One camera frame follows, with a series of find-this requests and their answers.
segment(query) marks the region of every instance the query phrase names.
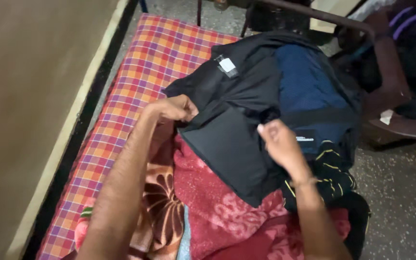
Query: hand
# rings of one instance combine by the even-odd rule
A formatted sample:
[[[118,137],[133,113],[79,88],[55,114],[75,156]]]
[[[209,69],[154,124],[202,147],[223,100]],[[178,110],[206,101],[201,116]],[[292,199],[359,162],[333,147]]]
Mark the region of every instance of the hand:
[[[296,134],[281,120],[258,125],[259,135],[266,142],[266,150],[276,163],[284,167],[294,182],[305,182],[312,177],[304,159]]]
[[[146,106],[146,109],[157,112],[162,118],[185,122],[198,114],[197,107],[186,95],[159,99]]]

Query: mattress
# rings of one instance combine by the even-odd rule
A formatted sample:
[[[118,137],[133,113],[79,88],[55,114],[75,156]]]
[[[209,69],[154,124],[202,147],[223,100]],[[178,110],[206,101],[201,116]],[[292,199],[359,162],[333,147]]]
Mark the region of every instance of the mattress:
[[[89,197],[97,197],[142,109],[164,98],[162,90],[210,58],[210,48],[238,38],[176,19],[143,14],[131,46],[91,133],[70,172],[38,259],[60,259],[74,250],[74,229]]]

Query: speckled floor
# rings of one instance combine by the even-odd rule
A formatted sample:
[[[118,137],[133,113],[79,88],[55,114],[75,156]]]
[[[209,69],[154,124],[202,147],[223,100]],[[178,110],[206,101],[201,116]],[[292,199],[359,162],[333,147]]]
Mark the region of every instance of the speckled floor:
[[[196,0],[147,0],[147,5],[150,13],[196,22]],[[141,13],[137,7],[107,86],[123,60]],[[239,35],[244,19],[244,9],[231,6],[218,12],[213,3],[203,1],[203,27]],[[366,198],[373,212],[361,259],[416,260],[416,145],[373,152],[361,144],[352,174],[359,186],[357,192]]]

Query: bracelet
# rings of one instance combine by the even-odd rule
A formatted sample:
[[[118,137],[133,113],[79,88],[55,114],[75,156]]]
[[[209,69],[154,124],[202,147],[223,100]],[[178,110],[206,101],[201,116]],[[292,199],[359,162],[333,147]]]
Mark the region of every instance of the bracelet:
[[[293,181],[291,181],[290,186],[296,189],[304,185],[316,184],[317,182],[318,182],[318,179],[316,177],[310,177],[309,179],[303,182],[294,183]]]

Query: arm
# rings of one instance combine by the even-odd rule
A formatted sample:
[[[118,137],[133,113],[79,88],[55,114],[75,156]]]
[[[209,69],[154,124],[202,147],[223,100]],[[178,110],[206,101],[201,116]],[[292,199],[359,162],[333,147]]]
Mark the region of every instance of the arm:
[[[288,171],[294,183],[305,258],[350,260],[351,255],[312,181],[312,172],[296,135],[280,120],[259,125],[258,132],[266,142],[270,156]]]
[[[102,187],[78,260],[125,259],[136,228],[151,140],[161,118],[190,121],[198,110],[185,95],[142,112]]]

